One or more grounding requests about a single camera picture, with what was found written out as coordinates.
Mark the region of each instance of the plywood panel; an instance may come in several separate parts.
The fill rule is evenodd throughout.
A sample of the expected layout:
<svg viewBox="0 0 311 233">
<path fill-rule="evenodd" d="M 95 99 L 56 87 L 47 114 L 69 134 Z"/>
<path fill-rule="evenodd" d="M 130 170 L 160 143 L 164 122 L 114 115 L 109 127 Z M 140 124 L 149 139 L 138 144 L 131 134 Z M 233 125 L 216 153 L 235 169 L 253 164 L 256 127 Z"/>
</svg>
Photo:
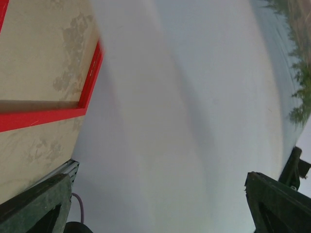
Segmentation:
<svg viewBox="0 0 311 233">
<path fill-rule="evenodd" d="M 71 158 L 83 118 L 0 133 L 0 204 Z"/>
<path fill-rule="evenodd" d="M 78 101 L 97 41 L 88 0 L 10 0 L 0 100 Z"/>
</svg>

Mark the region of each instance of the vegetation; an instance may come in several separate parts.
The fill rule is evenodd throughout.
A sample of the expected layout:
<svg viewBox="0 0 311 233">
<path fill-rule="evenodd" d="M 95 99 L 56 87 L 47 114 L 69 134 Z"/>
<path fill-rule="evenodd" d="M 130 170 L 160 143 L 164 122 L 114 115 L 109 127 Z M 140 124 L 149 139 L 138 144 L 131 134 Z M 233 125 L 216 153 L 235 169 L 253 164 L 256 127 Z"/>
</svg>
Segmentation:
<svg viewBox="0 0 311 233">
<path fill-rule="evenodd" d="M 302 100 L 299 107 L 295 107 L 290 112 L 290 121 L 296 125 L 305 125 L 311 114 L 311 67 L 309 66 L 309 57 L 311 57 L 310 37 L 306 27 L 307 18 L 301 14 L 298 7 L 300 0 L 264 0 L 268 2 L 267 7 L 286 17 L 290 26 L 288 37 L 295 42 L 296 48 L 289 53 L 299 59 L 299 62 L 293 64 L 296 70 L 296 81 L 300 84 L 300 89 L 292 95 L 293 98 Z"/>
</svg>

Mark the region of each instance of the red frame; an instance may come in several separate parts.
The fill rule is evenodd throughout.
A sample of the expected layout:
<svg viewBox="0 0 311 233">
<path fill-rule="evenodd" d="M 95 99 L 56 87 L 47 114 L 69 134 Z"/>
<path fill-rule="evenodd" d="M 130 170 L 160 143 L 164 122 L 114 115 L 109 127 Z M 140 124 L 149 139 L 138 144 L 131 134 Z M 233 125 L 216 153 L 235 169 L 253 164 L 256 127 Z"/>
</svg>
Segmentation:
<svg viewBox="0 0 311 233">
<path fill-rule="evenodd" d="M 0 32 L 8 3 L 9 0 L 1 0 L 0 2 Z M 81 92 L 78 107 L 70 109 L 0 114 L 0 133 L 4 131 L 16 130 L 35 125 L 51 123 L 54 121 L 84 116 L 92 96 L 103 58 L 104 51 L 101 48 L 100 41 L 98 41 L 90 68 L 87 73 L 86 81 Z"/>
</svg>

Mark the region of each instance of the red edge trim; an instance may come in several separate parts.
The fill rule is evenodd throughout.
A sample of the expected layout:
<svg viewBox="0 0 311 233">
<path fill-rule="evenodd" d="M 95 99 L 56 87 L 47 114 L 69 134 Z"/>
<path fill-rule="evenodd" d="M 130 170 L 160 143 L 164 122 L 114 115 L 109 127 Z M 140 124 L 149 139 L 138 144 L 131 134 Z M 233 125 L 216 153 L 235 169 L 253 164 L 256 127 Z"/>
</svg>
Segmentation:
<svg viewBox="0 0 311 233">
<path fill-rule="evenodd" d="M 0 114 L 0 132 L 84 116 L 92 96 L 103 58 L 104 52 L 98 41 L 77 108 Z"/>
<path fill-rule="evenodd" d="M 1 0 L 0 2 L 0 32 L 4 22 L 6 10 L 8 8 L 9 0 Z"/>
</svg>

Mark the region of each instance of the wire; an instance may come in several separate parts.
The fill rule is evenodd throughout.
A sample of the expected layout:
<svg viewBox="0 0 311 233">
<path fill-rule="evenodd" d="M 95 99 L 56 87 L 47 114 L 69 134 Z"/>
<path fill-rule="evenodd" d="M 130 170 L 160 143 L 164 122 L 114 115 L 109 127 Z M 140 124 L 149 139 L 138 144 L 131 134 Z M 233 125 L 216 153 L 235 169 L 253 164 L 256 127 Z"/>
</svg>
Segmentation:
<svg viewBox="0 0 311 233">
<path fill-rule="evenodd" d="M 75 197 L 75 198 L 77 198 L 77 200 L 78 200 L 78 202 L 79 202 L 79 204 L 80 204 L 80 211 L 81 211 L 81 223 L 82 224 L 84 224 L 84 207 L 83 207 L 83 202 L 82 202 L 82 199 L 81 199 L 81 197 L 78 195 L 78 194 L 76 194 L 76 193 L 72 193 L 72 195 Z"/>
</svg>

